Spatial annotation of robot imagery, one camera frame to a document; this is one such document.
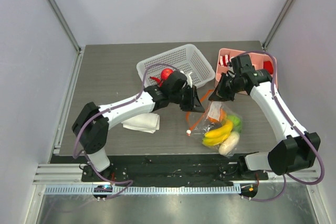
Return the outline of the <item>orange fake fruit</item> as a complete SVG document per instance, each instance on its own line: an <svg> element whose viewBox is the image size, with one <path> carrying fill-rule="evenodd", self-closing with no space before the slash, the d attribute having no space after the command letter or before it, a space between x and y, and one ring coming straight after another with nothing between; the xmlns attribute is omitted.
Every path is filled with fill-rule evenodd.
<svg viewBox="0 0 336 224"><path fill-rule="evenodd" d="M226 119L226 115L227 114L223 109L219 110L211 109L207 114L207 119L212 123L221 123Z"/></svg>

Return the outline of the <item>clear zip bag orange seal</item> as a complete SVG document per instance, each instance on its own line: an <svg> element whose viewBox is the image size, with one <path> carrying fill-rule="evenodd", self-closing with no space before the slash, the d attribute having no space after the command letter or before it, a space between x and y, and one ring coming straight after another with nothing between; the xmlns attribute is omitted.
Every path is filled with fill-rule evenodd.
<svg viewBox="0 0 336 224"><path fill-rule="evenodd" d="M208 90L205 93L205 95L203 95L202 98L201 98L201 103L204 104L204 108L205 108L204 113L197 114L197 113L188 112L186 114L186 122L188 124L188 129L186 131L187 136L190 136L190 137L198 140L201 143L203 141L205 133L207 133L210 130L215 130L217 128L220 128L225 123L225 121L227 120L227 118L226 118L221 123L210 122L207 119L207 114L208 114L209 110L211 110L211 109L214 109L214 110L223 109L226 112L227 116L230 115L230 114L233 114L233 115L236 115L236 116L240 117L241 122L242 122L242 128L243 128L242 117L240 115L238 115L237 113L233 112L224 102L217 102L217 101L209 101L208 100L208 98L209 98L209 96L211 95L212 92L213 92L213 90ZM215 146L206 146L206 147L208 147L208 148L212 149L213 151L216 151L217 153L219 153L218 149L219 149L220 145L221 144L218 144L218 145L215 145ZM237 148L237 146L235 147L235 149L233 150L233 152L230 156L224 156L224 157L232 157L236 152L236 148Z"/></svg>

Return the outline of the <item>yellow fake banana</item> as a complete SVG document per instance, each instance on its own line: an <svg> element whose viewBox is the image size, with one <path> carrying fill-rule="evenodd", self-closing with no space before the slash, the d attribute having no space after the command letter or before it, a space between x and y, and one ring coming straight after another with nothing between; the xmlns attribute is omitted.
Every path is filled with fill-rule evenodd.
<svg viewBox="0 0 336 224"><path fill-rule="evenodd" d="M205 146L215 146L224 142L233 129L233 122L231 120L226 120L225 123L215 130L210 130L204 134L203 145Z"/></svg>

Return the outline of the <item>red fake chili pepper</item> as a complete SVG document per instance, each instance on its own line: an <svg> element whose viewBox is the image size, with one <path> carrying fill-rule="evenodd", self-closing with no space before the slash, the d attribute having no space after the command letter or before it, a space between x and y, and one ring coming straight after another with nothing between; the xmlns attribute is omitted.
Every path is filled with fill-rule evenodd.
<svg viewBox="0 0 336 224"><path fill-rule="evenodd" d="M153 81L155 81L155 82L156 82L156 85L157 85L158 87L161 87L162 84L163 84L163 82L164 82L163 79L160 79L160 78L157 78L157 77L152 77L152 76L150 76L150 79L153 80Z"/></svg>

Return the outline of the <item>red fake apple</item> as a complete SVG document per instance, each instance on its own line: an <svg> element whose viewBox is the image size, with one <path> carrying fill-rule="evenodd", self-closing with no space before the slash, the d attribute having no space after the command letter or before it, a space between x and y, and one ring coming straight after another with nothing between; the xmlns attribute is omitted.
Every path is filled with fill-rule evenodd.
<svg viewBox="0 0 336 224"><path fill-rule="evenodd" d="M160 74L161 80L165 81L169 77L169 75L171 75L173 72L174 70L170 68L163 69Z"/></svg>

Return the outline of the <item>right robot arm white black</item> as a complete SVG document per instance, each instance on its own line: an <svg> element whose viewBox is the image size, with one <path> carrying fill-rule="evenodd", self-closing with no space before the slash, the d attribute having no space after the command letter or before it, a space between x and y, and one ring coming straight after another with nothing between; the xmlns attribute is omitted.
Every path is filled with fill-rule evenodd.
<svg viewBox="0 0 336 224"><path fill-rule="evenodd" d="M232 101L235 95L245 91L261 108L277 140L268 153L253 153L237 166L242 179L250 179L257 170L270 170L276 175L288 175L310 168L315 161L320 165L322 181L324 164L318 149L321 143L316 132L308 132L290 112L276 88L276 74L265 69L257 70L250 59L250 52L243 52L231 59L232 74L223 73L210 101Z"/></svg>

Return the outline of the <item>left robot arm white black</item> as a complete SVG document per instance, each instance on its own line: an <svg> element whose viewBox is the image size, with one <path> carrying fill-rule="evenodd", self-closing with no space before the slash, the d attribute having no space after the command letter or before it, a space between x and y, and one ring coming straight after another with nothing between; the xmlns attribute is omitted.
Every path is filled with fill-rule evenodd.
<svg viewBox="0 0 336 224"><path fill-rule="evenodd" d="M205 112L191 78L179 71L172 72L161 84L143 87L128 99L101 106L89 102L82 108L72 131L98 180L105 182L112 174L104 149L108 131L125 120L165 108L170 103L178 104L184 112Z"/></svg>

